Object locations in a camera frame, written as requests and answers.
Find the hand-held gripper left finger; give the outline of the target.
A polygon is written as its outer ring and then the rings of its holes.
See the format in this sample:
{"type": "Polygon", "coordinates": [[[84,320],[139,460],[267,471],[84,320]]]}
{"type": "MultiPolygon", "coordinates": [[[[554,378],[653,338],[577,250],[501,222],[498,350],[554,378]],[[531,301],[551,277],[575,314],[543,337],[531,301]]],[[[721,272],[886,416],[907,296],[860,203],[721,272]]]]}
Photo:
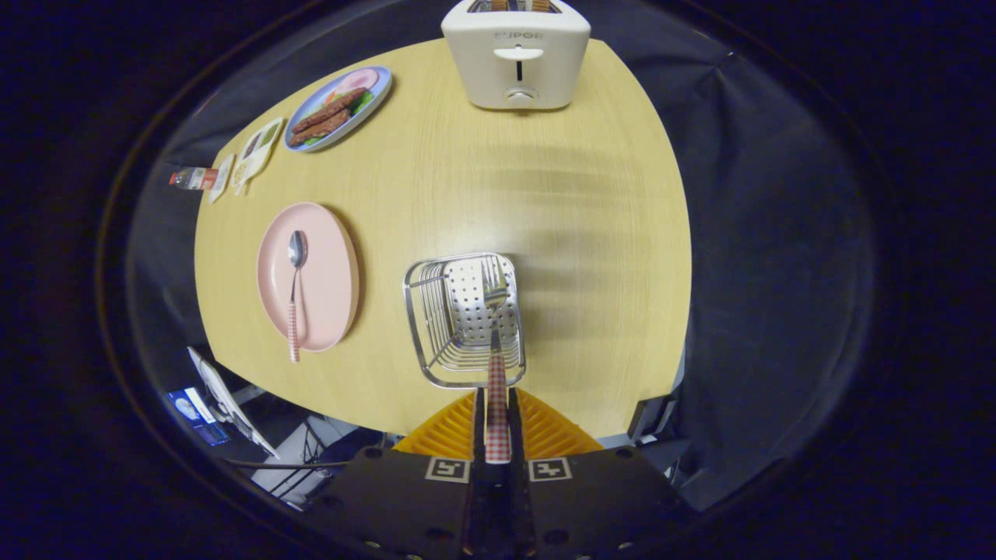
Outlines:
{"type": "Polygon", "coordinates": [[[470,419],[459,443],[466,460],[448,455],[364,447],[317,493],[303,521],[358,556],[459,559],[471,504],[476,460],[484,450],[486,398],[468,395],[470,419]]]}

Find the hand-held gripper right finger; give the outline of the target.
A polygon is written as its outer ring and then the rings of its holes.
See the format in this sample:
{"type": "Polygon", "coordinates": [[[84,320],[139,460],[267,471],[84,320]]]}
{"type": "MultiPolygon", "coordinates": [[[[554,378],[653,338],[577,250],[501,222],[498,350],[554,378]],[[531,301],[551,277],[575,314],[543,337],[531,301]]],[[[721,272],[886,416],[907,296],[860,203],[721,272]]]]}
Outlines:
{"type": "Polygon", "coordinates": [[[686,528],[688,503],[636,447],[605,449],[526,391],[508,404],[516,558],[637,558],[686,528]]]}

